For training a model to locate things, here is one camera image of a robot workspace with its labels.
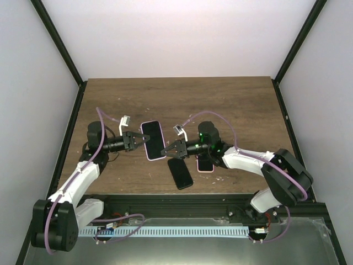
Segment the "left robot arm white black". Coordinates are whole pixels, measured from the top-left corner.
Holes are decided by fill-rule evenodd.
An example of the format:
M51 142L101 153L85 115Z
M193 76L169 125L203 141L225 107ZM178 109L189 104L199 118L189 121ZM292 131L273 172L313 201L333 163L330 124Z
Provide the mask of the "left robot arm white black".
M53 251L70 251L79 231L97 219L108 222L113 216L110 206L99 199L81 198L89 186L102 174L110 153L133 151L150 140L149 135L126 131L119 136L106 136L100 121L88 125L87 143L73 173L61 188L46 200L33 206L31 245Z

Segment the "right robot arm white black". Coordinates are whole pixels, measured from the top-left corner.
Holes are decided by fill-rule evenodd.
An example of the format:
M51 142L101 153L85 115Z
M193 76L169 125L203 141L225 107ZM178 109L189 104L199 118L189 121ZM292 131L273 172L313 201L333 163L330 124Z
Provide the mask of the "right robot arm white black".
M313 177L287 149L276 152L249 151L223 141L210 121L198 125L198 138L183 137L165 147L163 156L185 159L205 155L216 167L240 169L264 177L268 187L256 192L244 212L251 222L258 222L265 212L278 206L292 207L308 199Z

